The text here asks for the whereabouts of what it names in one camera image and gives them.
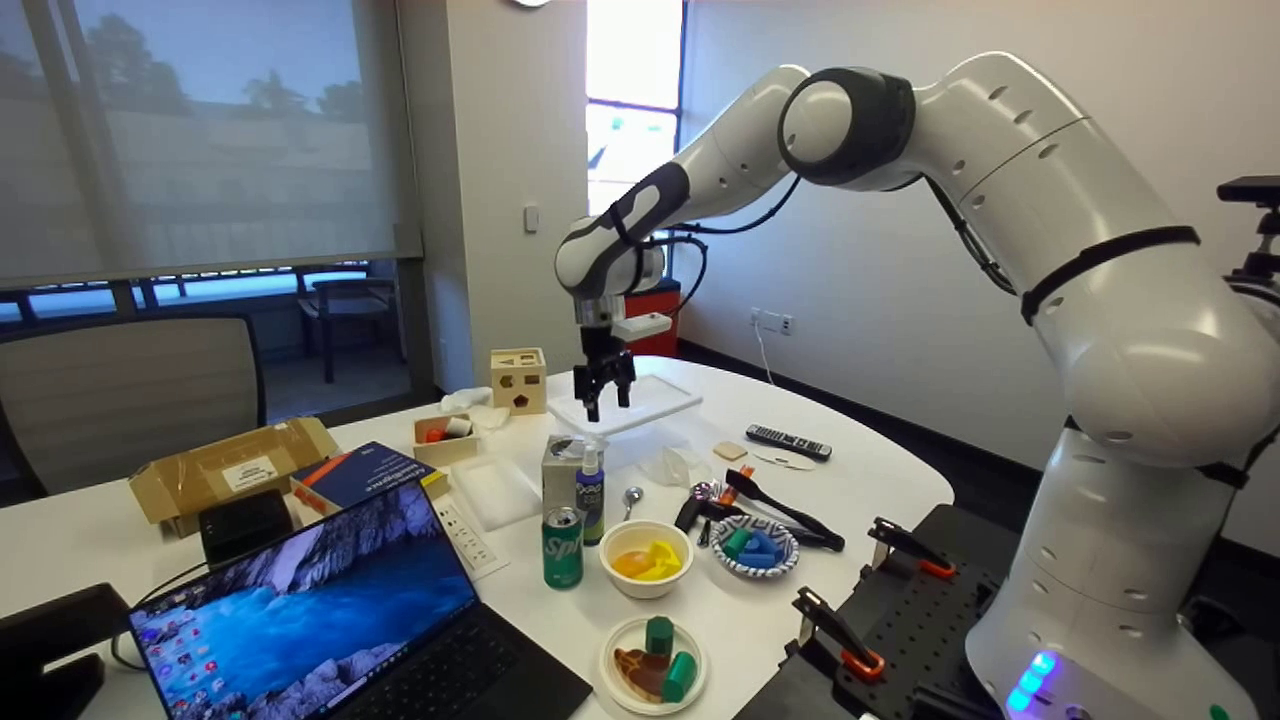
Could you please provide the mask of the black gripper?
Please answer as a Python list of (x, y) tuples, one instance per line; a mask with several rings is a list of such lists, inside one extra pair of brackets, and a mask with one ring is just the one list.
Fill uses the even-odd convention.
[(573, 369), (576, 396), (582, 406), (588, 425), (600, 421), (600, 392), (615, 389), (615, 406), (632, 410), (632, 354), (607, 329), (578, 331), (582, 360)]

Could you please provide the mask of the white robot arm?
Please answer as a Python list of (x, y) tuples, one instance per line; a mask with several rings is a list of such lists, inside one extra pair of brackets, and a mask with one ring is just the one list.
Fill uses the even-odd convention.
[(1011, 54), (980, 54), (925, 90), (779, 66), (568, 230), (557, 282), (578, 323), (576, 402), (632, 384), (636, 323), (621, 298), (653, 275), (653, 238), (735, 211), (785, 178), (929, 186), (1059, 377), (1059, 440), (1011, 567), (965, 637), (994, 710), (1260, 720), (1180, 608), (1280, 429), (1277, 309), (1229, 286), (1097, 120)]

